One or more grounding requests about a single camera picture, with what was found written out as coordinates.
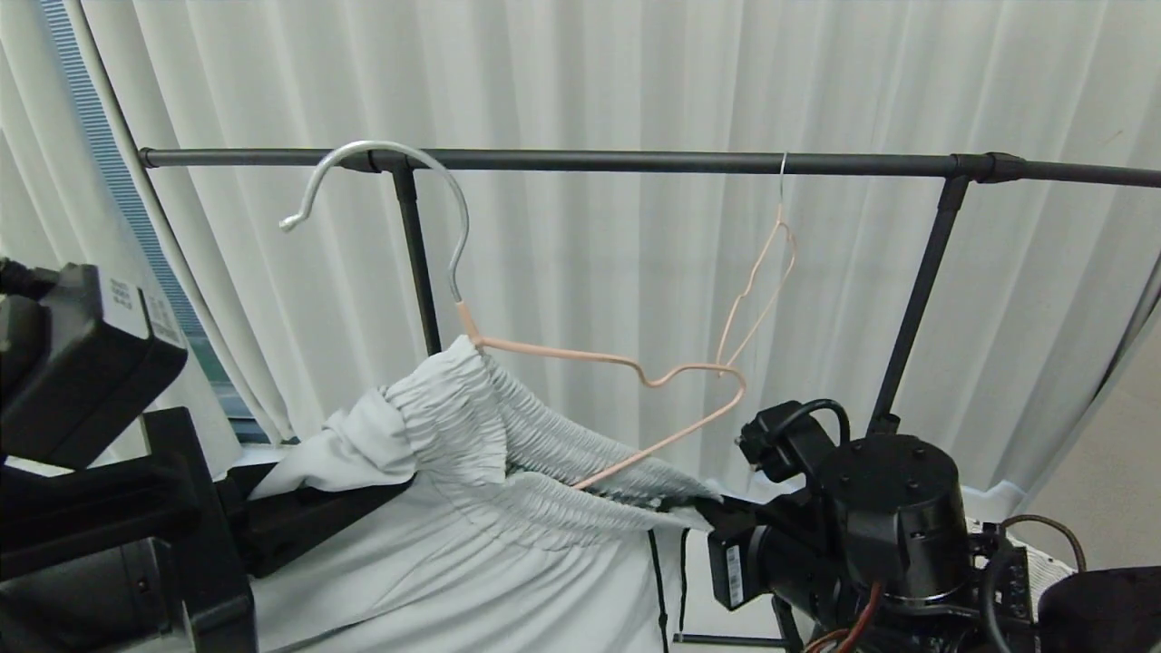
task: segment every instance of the barcode label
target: barcode label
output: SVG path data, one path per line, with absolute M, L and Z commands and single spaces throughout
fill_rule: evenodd
M 726 550 L 726 577 L 729 583 L 729 607 L 737 608 L 745 598 L 742 591 L 742 553 L 738 547 Z
M 161 297 L 145 294 L 145 308 L 149 311 L 149 322 L 153 325 L 153 335 L 159 340 L 186 349 L 183 335 L 178 328 L 178 318 L 170 310 L 170 304 Z
M 145 309 L 137 301 L 137 286 L 100 275 L 101 317 L 107 324 L 140 339 L 149 338 Z

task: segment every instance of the pink wire hanger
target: pink wire hanger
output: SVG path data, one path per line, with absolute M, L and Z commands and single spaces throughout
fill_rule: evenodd
M 620 472 L 621 469 L 625 469 L 626 467 L 635 462 L 639 462 L 646 457 L 657 452 L 662 447 L 668 446 L 684 438 L 685 436 L 697 431 L 698 429 L 701 429 L 702 426 L 721 417 L 722 415 L 726 415 L 727 412 L 729 412 L 730 409 L 733 409 L 735 406 L 738 404 L 738 402 L 742 401 L 742 396 L 745 395 L 745 378 L 742 375 L 741 372 L 738 372 L 734 367 L 730 367 L 729 365 L 719 365 L 709 363 L 678 365 L 677 367 L 673 367 L 672 369 L 666 372 L 659 379 L 650 380 L 649 376 L 646 374 L 644 368 L 641 367 L 640 363 L 622 356 L 556 349 L 543 345 L 531 345 L 526 343 L 504 340 L 481 335 L 479 329 L 476 328 L 475 320 L 473 320 L 471 317 L 471 311 L 468 309 L 468 304 L 463 301 L 463 297 L 460 295 L 460 286 L 456 282 L 456 268 L 460 265 L 460 258 L 463 256 L 463 249 L 468 243 L 468 231 L 471 225 L 471 221 L 468 216 L 468 202 L 463 196 L 463 189 L 460 188 L 460 184 L 455 180 L 455 177 L 452 174 L 452 172 L 447 170 L 447 167 L 445 167 L 444 164 L 435 160 L 434 157 L 421 150 L 417 150 L 414 148 L 410 148 L 408 145 L 403 145 L 401 143 L 395 143 L 391 141 L 355 141 L 353 143 L 347 143 L 341 148 L 332 150 L 330 153 L 323 157 L 320 162 L 318 162 L 318 165 L 315 166 L 315 170 L 310 175 L 310 180 L 307 184 L 307 192 L 303 195 L 302 204 L 298 207 L 298 213 L 280 221 L 279 228 L 281 228 L 282 231 L 288 232 L 291 229 L 294 229 L 297 224 L 310 217 L 311 207 L 315 203 L 315 196 L 318 194 L 318 188 L 322 185 L 323 177 L 326 174 L 326 172 L 336 164 L 345 159 L 346 157 L 360 152 L 366 152 L 369 150 L 392 150 L 396 152 L 408 155 L 409 157 L 412 157 L 419 162 L 423 162 L 424 164 L 427 165 L 427 167 L 438 172 L 452 188 L 452 193 L 455 195 L 455 201 L 460 210 L 460 239 L 456 242 L 455 249 L 452 251 L 452 260 L 450 263 L 448 263 L 447 267 L 448 285 L 452 288 L 452 299 L 455 300 L 455 308 L 460 315 L 460 322 L 463 323 L 463 330 L 467 333 L 468 338 L 471 340 L 471 343 L 476 346 L 476 349 L 483 350 L 484 347 L 492 347 L 496 350 L 504 350 L 515 353 L 526 353 L 526 354 L 548 357 L 548 358 L 560 358 L 565 360 L 587 360 L 593 363 L 611 363 L 614 365 L 622 365 L 636 372 L 637 379 L 644 386 L 650 388 L 658 388 L 661 386 L 664 386 L 675 376 L 688 369 L 706 369 L 711 372 L 717 372 L 719 376 L 722 374 L 729 374 L 735 379 L 737 379 L 737 386 L 738 386 L 737 392 L 734 394 L 734 397 L 729 402 L 723 404 L 721 408 L 714 410 L 709 415 L 706 415 L 701 419 L 698 419 L 693 424 L 690 424 L 688 426 L 682 429 L 680 431 L 673 433 L 672 436 L 669 436 L 662 439 L 661 442 L 652 444 L 639 451 L 637 453 L 634 453 L 633 455 L 626 458 L 625 460 L 611 467 L 607 467 L 589 476 L 587 479 L 584 479 L 583 481 L 574 485 L 572 486 L 574 488 L 584 489 L 597 481 L 612 476 L 613 474 Z
M 794 270 L 794 260 L 798 258 L 798 241 L 794 238 L 794 232 L 791 231 L 789 225 L 783 222 L 783 201 L 785 198 L 784 193 L 785 180 L 786 180 L 786 152 L 783 152 L 783 165 L 778 168 L 778 209 L 777 209 L 777 216 L 774 217 L 774 227 L 773 229 L 770 230 L 770 236 L 766 237 L 766 244 L 762 246 L 762 252 L 758 253 L 758 260 L 753 261 L 753 267 L 750 268 L 750 279 L 745 284 L 745 289 L 742 290 L 742 294 L 734 297 L 734 306 L 730 307 L 729 309 L 729 316 L 726 318 L 726 326 L 722 329 L 722 337 L 717 342 L 717 356 L 714 357 L 714 363 L 716 364 L 721 364 L 722 361 L 722 350 L 726 349 L 726 338 L 729 336 L 730 326 L 733 326 L 734 324 L 734 314 L 737 313 L 737 306 L 742 303 L 742 300 L 745 299 L 745 296 L 750 294 L 750 290 L 753 289 L 753 278 L 757 277 L 758 268 L 762 267 L 762 261 L 763 259 L 766 258 L 766 252 L 770 251 L 770 245 L 771 243 L 774 242 L 774 235 L 778 234 L 779 229 L 786 230 L 786 246 L 789 247 L 791 260 L 786 265 L 786 272 L 783 273 L 781 280 L 778 281 L 778 286 L 774 288 L 774 293 L 770 295 L 770 301 L 767 301 L 766 307 L 762 309 L 762 315 L 759 315 L 758 320 L 755 321 L 753 326 L 750 326 L 750 331 L 747 332 L 744 338 L 742 338 L 742 344 L 737 345 L 737 349 L 734 350 L 734 354 L 729 357 L 729 360 L 726 361 L 726 365 L 734 365 L 734 361 L 737 360 L 738 354 L 742 353 L 742 350 L 745 347 L 745 345 L 749 344 L 751 338 L 753 338 L 753 335 L 758 332 L 758 326 L 762 324 L 762 321 L 766 318 L 766 314 L 770 313 L 770 309 L 774 307 L 774 302 L 778 300 L 779 293 L 783 292 L 783 286 L 786 285 L 786 279 L 789 278 L 791 271 Z

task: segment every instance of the window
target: window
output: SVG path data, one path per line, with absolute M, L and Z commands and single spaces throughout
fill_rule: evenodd
M 145 213 L 145 206 L 137 194 L 129 168 L 121 159 L 117 144 L 113 138 L 113 129 L 101 108 L 93 80 L 89 79 L 85 63 L 81 60 L 77 38 L 73 35 L 63 0 L 41 0 L 41 8 L 44 10 L 49 33 L 52 35 L 60 66 L 68 81 L 77 115 L 93 157 L 100 167 L 101 177 L 109 187 L 114 202 L 129 223 L 129 228 L 137 237 L 137 242 L 145 250 L 145 258 L 149 260 L 150 267 L 153 268 L 153 274 L 160 281 L 161 289 L 170 299 L 178 322 L 189 339 L 190 354 L 205 371 L 205 376 L 209 378 L 210 386 L 217 393 L 226 417 L 230 418 L 235 432 L 238 433 L 238 439 L 244 443 L 268 443 L 269 438 L 258 428 L 250 409 L 243 403 L 233 383 L 226 378 L 222 363 L 214 353 L 201 322 L 197 321 L 197 315 L 194 313 L 193 306 L 189 304 L 189 299 L 181 289 L 173 270 L 170 268 L 168 261 L 161 253 L 161 246 L 153 231 L 153 225 L 150 223 L 149 214 Z

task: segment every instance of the garment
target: garment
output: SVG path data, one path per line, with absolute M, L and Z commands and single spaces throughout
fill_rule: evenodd
M 716 494 L 556 414 L 461 337 L 298 445 L 253 498 L 302 486 L 412 486 L 255 580 L 262 651 L 662 651 L 682 532 Z

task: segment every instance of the white curtain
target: white curtain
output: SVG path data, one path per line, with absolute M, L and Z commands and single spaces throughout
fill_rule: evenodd
M 91 263 L 164 297 L 117 213 L 85 139 L 39 7 L 0 2 L 0 252 L 26 265 Z M 189 408 L 210 472 L 240 454 L 238 440 L 190 354 L 156 408 Z M 145 453 L 136 425 L 102 461 Z
M 1001 150 L 1161 166 L 1151 2 L 78 0 L 71 15 L 137 146 Z M 424 356 L 390 179 L 331 174 L 315 218 L 282 235 L 308 174 L 139 179 L 157 193 L 179 277 L 204 297 L 215 347 L 275 438 L 309 436 Z M 457 177 L 474 211 L 461 287 L 485 333 L 637 357 L 658 373 L 713 356 L 778 187 Z M 455 216 L 440 182 L 419 178 L 447 344 L 460 332 L 442 278 Z M 665 457 L 744 488 L 731 440 L 757 409 L 829 396 L 865 429 L 939 187 L 787 179 L 798 267 L 742 358 L 750 393 Z M 896 402 L 903 430 L 949 450 L 965 483 L 1030 487 L 1141 300 L 1161 251 L 1159 201 L 1153 189 L 973 187 Z M 785 256 L 774 252 L 742 324 Z M 504 361 L 554 408 L 634 445 L 731 393 L 706 376 L 644 390 L 622 369 Z

